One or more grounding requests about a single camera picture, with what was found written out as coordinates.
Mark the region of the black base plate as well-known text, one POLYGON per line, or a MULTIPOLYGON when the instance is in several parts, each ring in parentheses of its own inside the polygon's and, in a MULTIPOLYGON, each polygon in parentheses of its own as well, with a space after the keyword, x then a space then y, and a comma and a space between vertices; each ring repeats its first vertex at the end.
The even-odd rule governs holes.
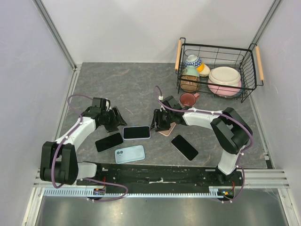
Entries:
POLYGON ((131 192, 206 192, 211 186, 242 185, 241 171, 224 176, 217 168, 130 164, 97 164, 93 180, 109 182, 106 190, 131 192))

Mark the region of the cream plate stack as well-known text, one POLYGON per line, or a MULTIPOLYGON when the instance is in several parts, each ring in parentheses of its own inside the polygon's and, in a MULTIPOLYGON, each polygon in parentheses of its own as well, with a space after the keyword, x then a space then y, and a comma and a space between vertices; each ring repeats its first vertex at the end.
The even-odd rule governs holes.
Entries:
POLYGON ((231 67, 221 66, 210 71, 209 80, 214 84, 237 87, 241 75, 231 67))

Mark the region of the teal-edged black phone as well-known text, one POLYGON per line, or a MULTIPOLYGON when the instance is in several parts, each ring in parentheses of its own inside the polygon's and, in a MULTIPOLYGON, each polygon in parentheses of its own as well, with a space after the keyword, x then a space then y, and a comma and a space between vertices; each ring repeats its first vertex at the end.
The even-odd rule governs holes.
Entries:
POLYGON ((97 152, 101 153, 116 146, 123 144, 123 138, 120 133, 112 134, 95 142, 97 152))

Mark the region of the yellow white bowl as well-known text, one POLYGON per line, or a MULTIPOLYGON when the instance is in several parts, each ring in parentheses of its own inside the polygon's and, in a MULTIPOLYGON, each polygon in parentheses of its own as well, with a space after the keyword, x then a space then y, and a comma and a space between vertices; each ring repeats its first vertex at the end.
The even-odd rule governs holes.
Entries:
POLYGON ((197 70, 199 71, 198 73, 200 77, 208 77, 211 71, 211 69, 206 64, 202 64, 197 68, 197 70))

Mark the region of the green brown bowl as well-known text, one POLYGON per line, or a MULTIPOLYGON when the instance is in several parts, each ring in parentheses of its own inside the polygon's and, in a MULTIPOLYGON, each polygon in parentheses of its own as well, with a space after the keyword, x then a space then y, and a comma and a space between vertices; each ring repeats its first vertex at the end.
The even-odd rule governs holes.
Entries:
POLYGON ((199 73, 194 66, 187 66, 182 74, 180 88, 185 92, 196 92, 199 89, 199 73))

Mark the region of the light blue phone case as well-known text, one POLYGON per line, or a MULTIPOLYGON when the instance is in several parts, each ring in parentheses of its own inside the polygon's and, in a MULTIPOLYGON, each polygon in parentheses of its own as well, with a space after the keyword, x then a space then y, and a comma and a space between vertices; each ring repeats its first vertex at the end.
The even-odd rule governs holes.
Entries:
POLYGON ((115 162, 123 164, 133 161, 140 161, 145 159, 144 147, 142 145, 117 149, 115 151, 115 162))

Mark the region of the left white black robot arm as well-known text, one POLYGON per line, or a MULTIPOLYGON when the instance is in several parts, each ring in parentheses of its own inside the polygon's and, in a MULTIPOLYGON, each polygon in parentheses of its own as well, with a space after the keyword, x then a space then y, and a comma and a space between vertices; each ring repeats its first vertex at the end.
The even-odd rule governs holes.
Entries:
POLYGON ((43 144, 40 179, 51 182, 54 188, 72 185, 79 175, 76 151, 85 139, 100 126, 107 132, 114 132, 118 131, 118 126, 126 124, 116 106, 107 110, 88 107, 64 135, 43 144))

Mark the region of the pink phone case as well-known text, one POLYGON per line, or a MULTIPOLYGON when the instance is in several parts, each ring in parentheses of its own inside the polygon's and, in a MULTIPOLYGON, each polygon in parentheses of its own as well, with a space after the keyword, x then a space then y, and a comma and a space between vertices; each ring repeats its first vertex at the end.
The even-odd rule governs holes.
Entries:
POLYGON ((174 130, 175 126, 176 126, 176 123, 173 122, 170 124, 169 130, 159 131, 159 133, 165 137, 168 137, 171 134, 171 132, 174 130))

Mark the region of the white-edged black phone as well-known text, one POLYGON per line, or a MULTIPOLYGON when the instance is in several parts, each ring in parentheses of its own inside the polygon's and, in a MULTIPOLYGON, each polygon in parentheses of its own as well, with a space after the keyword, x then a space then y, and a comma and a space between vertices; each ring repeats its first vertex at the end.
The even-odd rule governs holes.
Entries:
POLYGON ((181 135, 172 139, 171 144, 189 161, 198 155, 198 151, 181 135))

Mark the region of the blue patterned bowl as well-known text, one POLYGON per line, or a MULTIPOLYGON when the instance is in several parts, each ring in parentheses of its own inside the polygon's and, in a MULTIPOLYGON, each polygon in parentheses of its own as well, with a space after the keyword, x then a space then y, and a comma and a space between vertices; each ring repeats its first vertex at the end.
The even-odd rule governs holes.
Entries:
POLYGON ((187 59, 184 62, 185 67, 187 66, 194 66, 196 68, 200 67, 202 65, 202 60, 200 57, 196 55, 189 55, 187 59))

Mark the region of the pink speckled mug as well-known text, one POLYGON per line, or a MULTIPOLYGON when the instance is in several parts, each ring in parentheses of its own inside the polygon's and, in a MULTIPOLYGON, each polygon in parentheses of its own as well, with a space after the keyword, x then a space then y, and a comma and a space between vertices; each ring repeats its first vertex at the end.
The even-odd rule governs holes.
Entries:
POLYGON ((180 96, 180 104, 182 108, 189 108, 189 107, 193 107, 197 100, 199 99, 199 94, 195 93, 184 93, 180 96))

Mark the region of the pink bowl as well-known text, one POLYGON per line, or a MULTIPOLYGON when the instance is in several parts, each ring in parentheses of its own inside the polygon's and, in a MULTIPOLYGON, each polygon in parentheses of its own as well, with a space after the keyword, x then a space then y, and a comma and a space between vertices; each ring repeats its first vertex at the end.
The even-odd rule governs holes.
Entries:
POLYGON ((239 82, 237 87, 222 87, 217 85, 209 84, 208 88, 210 91, 220 97, 238 97, 242 93, 242 83, 239 82))

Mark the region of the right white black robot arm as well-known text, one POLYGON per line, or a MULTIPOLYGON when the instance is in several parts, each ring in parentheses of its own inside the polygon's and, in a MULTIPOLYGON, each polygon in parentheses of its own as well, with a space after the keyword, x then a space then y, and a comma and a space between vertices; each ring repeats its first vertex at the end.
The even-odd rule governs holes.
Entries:
POLYGON ((213 130, 223 148, 215 179, 218 184, 227 185, 232 180, 232 172, 237 168, 240 155, 253 144, 253 132, 246 122, 231 107, 224 111, 162 107, 154 110, 150 129, 157 132, 169 130, 173 122, 213 130))

